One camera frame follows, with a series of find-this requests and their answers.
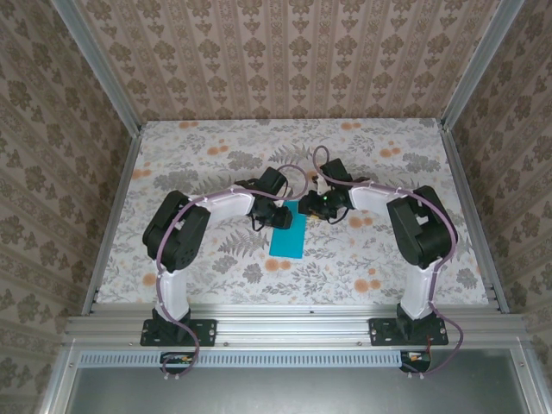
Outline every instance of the black mounting bracket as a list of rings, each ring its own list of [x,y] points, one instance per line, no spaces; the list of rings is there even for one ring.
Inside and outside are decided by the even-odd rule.
[[[194,341],[182,328],[165,320],[152,311],[153,318],[144,321],[140,344],[143,347],[193,347]],[[191,319],[188,313],[179,322],[188,326],[198,337],[202,347],[214,347],[216,341],[216,319]]]
[[[435,313],[412,320],[397,305],[397,317],[376,317],[368,320],[373,347],[448,345],[445,322]]]

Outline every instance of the patterned wallpaper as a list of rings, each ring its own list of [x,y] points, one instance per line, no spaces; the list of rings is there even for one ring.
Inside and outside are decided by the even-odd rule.
[[[454,128],[492,255],[552,386],[552,2],[526,0]]]
[[[32,412],[80,312],[129,138],[51,4],[0,2],[0,412]]]
[[[78,0],[142,123],[440,117],[499,0]]]

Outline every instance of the table surface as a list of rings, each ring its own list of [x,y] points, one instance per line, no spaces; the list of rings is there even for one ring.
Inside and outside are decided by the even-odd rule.
[[[155,267],[141,235],[166,194],[203,195],[268,166],[294,163],[314,174],[320,144],[354,178],[415,189],[431,185],[459,235],[455,257],[437,282],[438,304],[486,304],[485,287],[437,123],[433,119],[149,122],[116,229],[97,301],[155,300]],[[284,171],[297,193],[300,174]],[[271,229],[247,217],[208,227],[188,269],[188,299],[201,304],[395,304],[407,264],[391,224],[369,210],[330,226],[309,218],[301,260],[268,254]]]

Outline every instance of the purple cable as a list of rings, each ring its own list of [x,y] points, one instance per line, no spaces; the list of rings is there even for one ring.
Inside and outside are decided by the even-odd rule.
[[[433,369],[431,369],[431,370],[429,370],[429,371],[427,371],[426,373],[423,373],[423,374],[428,375],[428,374],[431,374],[431,373],[436,373],[440,369],[446,367],[448,365],[448,363],[456,356],[456,354],[458,354],[458,351],[460,350],[460,347],[461,347],[462,343],[464,342],[464,332],[461,329],[460,325],[458,323],[456,323],[455,321],[445,317],[433,304],[433,299],[434,299],[435,290],[436,290],[436,283],[437,283],[437,275],[439,274],[439,270],[447,262],[447,260],[452,259],[452,256],[454,255],[455,250],[456,250],[456,234],[455,234],[455,229],[454,229],[452,223],[442,213],[442,211],[440,211],[437,208],[436,205],[434,205],[430,201],[426,200],[425,198],[418,196],[417,194],[413,193],[412,191],[403,190],[400,187],[399,188],[393,188],[393,187],[390,187],[388,185],[375,184],[375,183],[372,183],[372,182],[370,182],[370,184],[351,183],[351,182],[348,182],[348,181],[340,181],[338,179],[332,179],[332,178],[326,176],[323,173],[322,169],[317,165],[317,153],[320,149],[323,149],[326,152],[326,162],[329,161],[329,150],[328,150],[328,148],[325,147],[324,145],[320,145],[320,146],[316,147],[314,152],[312,153],[312,163],[314,164],[314,167],[317,170],[318,175],[320,175],[326,181],[329,181],[330,183],[334,183],[334,184],[339,184],[339,185],[349,185],[351,187],[370,187],[370,188],[375,188],[377,190],[382,190],[382,191],[386,191],[386,192],[390,192],[390,193],[397,193],[397,194],[402,194],[404,196],[412,197],[412,198],[416,199],[418,202],[420,202],[420,203],[428,206],[430,209],[432,209],[437,214],[437,216],[442,220],[444,225],[447,227],[448,233],[450,234],[450,241],[451,241],[450,251],[433,268],[433,272],[431,274],[429,304],[430,304],[431,310],[434,311],[435,314],[438,317],[440,317],[443,321],[445,321],[447,323],[450,323],[456,329],[458,329],[458,333],[460,335],[460,338],[458,339],[458,342],[456,343],[455,349],[448,356],[448,358],[445,360],[445,362],[443,362],[443,364],[441,364],[438,367],[433,368]]]
[[[287,167],[294,168],[294,169],[300,171],[303,174],[304,187],[303,187],[303,190],[297,196],[278,197],[278,196],[274,196],[272,194],[269,194],[267,192],[257,191],[257,190],[248,190],[248,189],[245,189],[245,188],[243,188],[243,189],[236,188],[236,189],[233,189],[233,190],[224,190],[224,191],[214,192],[214,193],[209,194],[207,196],[194,198],[190,203],[186,204],[182,208],[182,210],[180,210],[178,212],[178,214],[173,218],[171,224],[169,225],[168,229],[166,230],[165,234],[163,235],[163,238],[161,239],[161,243],[159,245],[159,250],[157,251],[157,256],[155,258],[155,264],[157,266],[157,272],[158,272],[157,280],[155,282],[155,290],[157,291],[157,298],[159,300],[160,308],[163,310],[163,313],[165,314],[166,318],[170,322],[174,323],[178,327],[185,330],[188,334],[190,334],[191,338],[193,339],[194,345],[195,345],[195,351],[194,351],[194,355],[193,355],[193,358],[191,360],[190,365],[184,371],[182,371],[179,375],[188,374],[190,372],[191,368],[198,361],[198,357],[199,357],[199,340],[198,340],[198,337],[196,336],[196,334],[194,334],[193,331],[190,328],[188,328],[186,325],[184,325],[183,323],[181,323],[180,321],[178,321],[177,319],[172,317],[171,314],[169,314],[167,308],[165,307],[165,304],[163,303],[163,297],[162,297],[162,294],[161,294],[161,277],[162,277],[164,271],[163,271],[163,267],[161,266],[161,256],[163,255],[163,250],[165,249],[166,241],[168,240],[169,235],[173,232],[174,228],[176,227],[177,223],[182,218],[182,216],[193,205],[195,205],[197,203],[201,203],[202,201],[206,201],[209,198],[219,197],[219,196],[223,196],[223,195],[226,195],[226,194],[257,194],[257,195],[260,195],[260,196],[271,198],[273,200],[284,200],[284,201],[296,200],[298,198],[301,198],[307,192],[307,189],[309,188],[309,179],[307,177],[307,173],[300,166],[294,166],[292,164],[284,164],[283,166],[280,166],[278,168],[278,171],[280,171],[284,168],[287,168]],[[163,370],[163,373],[165,375],[168,375],[168,372],[166,371],[166,361],[164,362],[164,364],[162,366],[162,370]]]

